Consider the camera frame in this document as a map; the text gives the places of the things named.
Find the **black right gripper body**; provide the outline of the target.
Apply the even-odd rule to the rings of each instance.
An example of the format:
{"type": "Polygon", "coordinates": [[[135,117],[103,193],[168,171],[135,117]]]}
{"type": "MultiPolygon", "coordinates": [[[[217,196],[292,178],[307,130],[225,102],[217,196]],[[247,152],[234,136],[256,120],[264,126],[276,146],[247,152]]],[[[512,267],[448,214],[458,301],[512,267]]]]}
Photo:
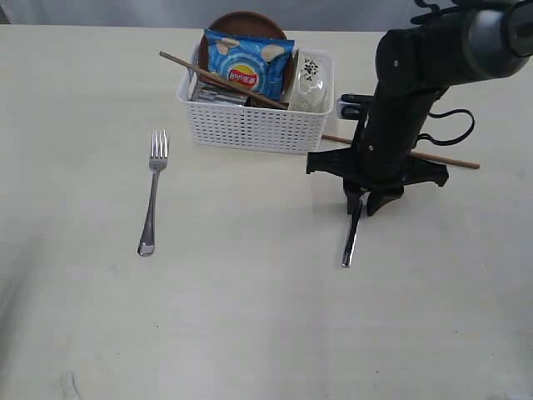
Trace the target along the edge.
{"type": "Polygon", "coordinates": [[[423,125],[422,120],[359,122],[350,147],[308,153],[306,173],[329,173],[370,192],[417,183],[442,187],[447,167],[410,155],[423,125]]]}

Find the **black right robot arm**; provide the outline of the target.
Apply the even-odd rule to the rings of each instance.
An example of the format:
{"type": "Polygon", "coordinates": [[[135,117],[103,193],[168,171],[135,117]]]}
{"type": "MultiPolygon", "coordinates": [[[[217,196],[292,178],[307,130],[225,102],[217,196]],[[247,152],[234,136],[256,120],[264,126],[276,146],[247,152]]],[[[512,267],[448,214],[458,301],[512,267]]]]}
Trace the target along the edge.
{"type": "Polygon", "coordinates": [[[422,127],[433,104],[451,87],[512,76],[531,55],[529,1],[427,5],[410,28],[390,30],[380,40],[375,92],[343,97],[344,118],[356,122],[351,145],[309,153],[306,170],[341,178],[354,217],[376,213],[408,185],[445,185],[446,166],[411,153],[427,139],[422,127]]]}

